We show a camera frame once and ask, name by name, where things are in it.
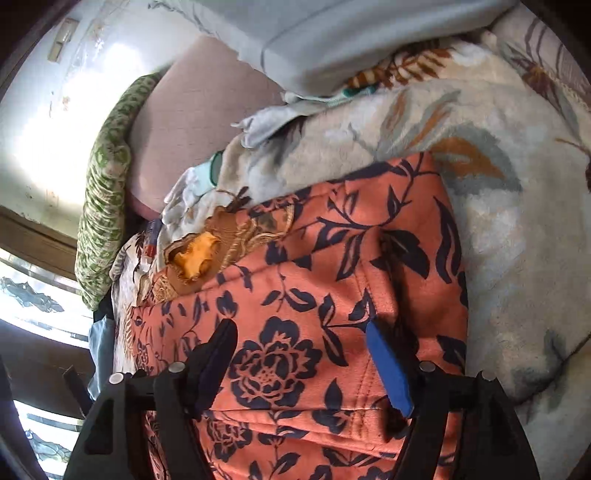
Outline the orange floral garment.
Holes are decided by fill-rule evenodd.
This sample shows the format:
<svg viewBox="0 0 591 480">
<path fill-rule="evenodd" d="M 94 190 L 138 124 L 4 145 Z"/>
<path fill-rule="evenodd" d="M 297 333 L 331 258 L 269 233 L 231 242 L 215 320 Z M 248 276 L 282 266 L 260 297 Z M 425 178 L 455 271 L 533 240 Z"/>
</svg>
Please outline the orange floral garment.
<svg viewBox="0 0 591 480">
<path fill-rule="evenodd" d="M 429 153 L 376 163 L 231 217 L 269 238 L 195 293 L 131 314 L 150 374 L 219 322 L 238 347 L 195 423 L 218 479 L 386 479 L 407 424 L 370 358 L 370 321 L 399 326 L 422 360 L 460 374 L 468 295 L 453 210 Z"/>
</svg>

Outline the blue folded cloth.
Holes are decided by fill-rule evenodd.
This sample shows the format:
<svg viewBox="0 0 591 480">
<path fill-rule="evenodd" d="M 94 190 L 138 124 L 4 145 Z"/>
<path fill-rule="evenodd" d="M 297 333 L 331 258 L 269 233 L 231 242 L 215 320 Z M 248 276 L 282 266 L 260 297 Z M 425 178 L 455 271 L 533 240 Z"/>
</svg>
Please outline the blue folded cloth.
<svg viewBox="0 0 591 480">
<path fill-rule="evenodd" d="M 87 390 L 93 400 L 98 398 L 112 374 L 114 337 L 115 322 L 107 316 L 94 322 L 89 330 L 89 352 L 94 364 L 94 373 Z"/>
</svg>

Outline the stained glass window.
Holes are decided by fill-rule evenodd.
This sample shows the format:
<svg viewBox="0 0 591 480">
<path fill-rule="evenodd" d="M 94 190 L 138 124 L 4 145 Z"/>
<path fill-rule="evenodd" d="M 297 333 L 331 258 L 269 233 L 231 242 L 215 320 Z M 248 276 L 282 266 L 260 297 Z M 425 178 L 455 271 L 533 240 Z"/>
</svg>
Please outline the stained glass window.
<svg viewBox="0 0 591 480">
<path fill-rule="evenodd" d="M 74 280 L 5 250 L 0 269 L 1 357 L 14 404 L 41 468 L 60 479 L 83 421 L 63 374 L 74 367 L 87 383 L 94 373 L 92 313 Z"/>
</svg>

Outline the orange brown embroidered cloth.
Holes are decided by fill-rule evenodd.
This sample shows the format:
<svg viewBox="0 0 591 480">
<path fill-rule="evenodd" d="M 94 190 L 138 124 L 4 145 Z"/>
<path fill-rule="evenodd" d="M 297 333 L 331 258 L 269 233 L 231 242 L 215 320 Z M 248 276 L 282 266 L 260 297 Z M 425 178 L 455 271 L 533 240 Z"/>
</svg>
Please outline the orange brown embroidered cloth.
<svg viewBox="0 0 591 480">
<path fill-rule="evenodd" d="M 199 291 L 226 267 L 287 235 L 295 217 L 294 205 L 253 213 L 217 207 L 200 232 L 164 250 L 164 267 L 154 275 L 148 299 L 161 303 Z"/>
</svg>

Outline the green patterned pillow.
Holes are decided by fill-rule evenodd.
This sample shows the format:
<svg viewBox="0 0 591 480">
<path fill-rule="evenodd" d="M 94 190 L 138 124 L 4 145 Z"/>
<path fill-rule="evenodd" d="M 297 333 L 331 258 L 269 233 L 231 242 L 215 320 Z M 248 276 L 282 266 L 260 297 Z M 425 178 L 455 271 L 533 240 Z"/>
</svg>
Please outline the green patterned pillow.
<svg viewBox="0 0 591 480">
<path fill-rule="evenodd" d="M 159 72 L 144 75 L 125 90 L 102 124 L 91 149 L 74 273 L 82 301 L 92 311 L 112 284 L 109 271 L 125 230 L 126 179 L 132 162 L 128 133 L 161 78 Z"/>
</svg>

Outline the white glove with green cuff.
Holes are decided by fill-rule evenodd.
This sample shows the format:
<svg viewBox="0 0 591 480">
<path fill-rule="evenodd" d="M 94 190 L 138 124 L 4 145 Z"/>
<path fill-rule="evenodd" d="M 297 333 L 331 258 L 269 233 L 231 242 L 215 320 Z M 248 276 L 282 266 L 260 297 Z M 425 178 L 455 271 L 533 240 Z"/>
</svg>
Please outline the white glove with green cuff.
<svg viewBox="0 0 591 480">
<path fill-rule="evenodd" d="M 182 217 L 197 201 L 217 186 L 221 172 L 222 151 L 205 162 L 185 170 L 164 198 L 161 220 L 168 225 Z"/>
</svg>

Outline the cream leaf-pattern blanket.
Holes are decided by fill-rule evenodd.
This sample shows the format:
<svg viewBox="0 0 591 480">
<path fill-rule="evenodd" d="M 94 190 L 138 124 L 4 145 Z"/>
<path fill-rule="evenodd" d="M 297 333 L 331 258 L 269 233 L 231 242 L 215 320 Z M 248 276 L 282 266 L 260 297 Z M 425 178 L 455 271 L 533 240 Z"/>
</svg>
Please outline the cream leaf-pattern blanket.
<svg viewBox="0 0 591 480">
<path fill-rule="evenodd" d="M 541 476 L 586 472 L 590 444 L 590 64 L 537 1 L 490 27 L 394 56 L 380 89 L 291 121 L 257 148 L 222 150 L 221 185 L 263 201 L 360 167 L 431 152 L 467 265 L 468 366 L 499 376 Z M 208 194 L 159 239 L 180 238 L 221 203 Z"/>
</svg>

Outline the light grey small cloth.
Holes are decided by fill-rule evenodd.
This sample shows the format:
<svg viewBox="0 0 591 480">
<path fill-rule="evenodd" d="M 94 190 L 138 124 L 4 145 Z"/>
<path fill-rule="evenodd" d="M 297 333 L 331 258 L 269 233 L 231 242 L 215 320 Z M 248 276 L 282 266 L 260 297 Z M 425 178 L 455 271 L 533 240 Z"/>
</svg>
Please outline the light grey small cloth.
<svg viewBox="0 0 591 480">
<path fill-rule="evenodd" d="M 232 123 L 231 126 L 242 130 L 242 147 L 253 149 L 265 143 L 291 121 L 321 113 L 328 108 L 328 104 L 312 101 L 271 106 Z"/>
</svg>

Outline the grey pillow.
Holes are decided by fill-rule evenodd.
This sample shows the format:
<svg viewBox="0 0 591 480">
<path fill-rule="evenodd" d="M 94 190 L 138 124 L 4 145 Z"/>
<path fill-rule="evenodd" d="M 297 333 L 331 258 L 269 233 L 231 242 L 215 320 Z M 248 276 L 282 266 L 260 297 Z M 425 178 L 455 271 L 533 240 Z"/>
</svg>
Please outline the grey pillow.
<svg viewBox="0 0 591 480">
<path fill-rule="evenodd" d="M 489 26 L 511 1 L 151 1 L 287 91 L 328 95 L 407 44 Z"/>
</svg>

